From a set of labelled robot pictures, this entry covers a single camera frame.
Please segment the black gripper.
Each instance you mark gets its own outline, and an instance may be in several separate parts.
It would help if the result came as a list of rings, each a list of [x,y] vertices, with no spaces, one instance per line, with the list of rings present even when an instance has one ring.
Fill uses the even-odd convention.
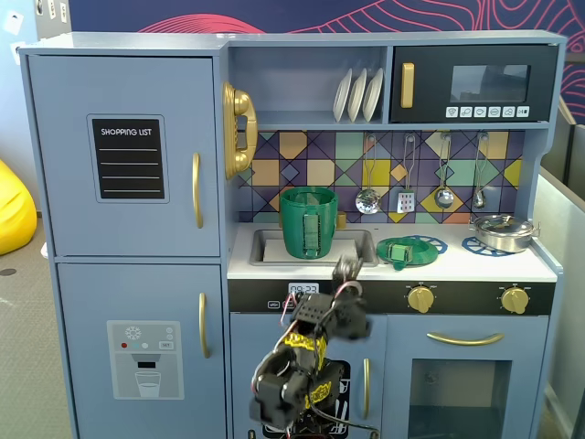
[[[371,320],[367,317],[366,301],[362,298],[335,301],[328,323],[328,337],[364,339],[371,335]]]

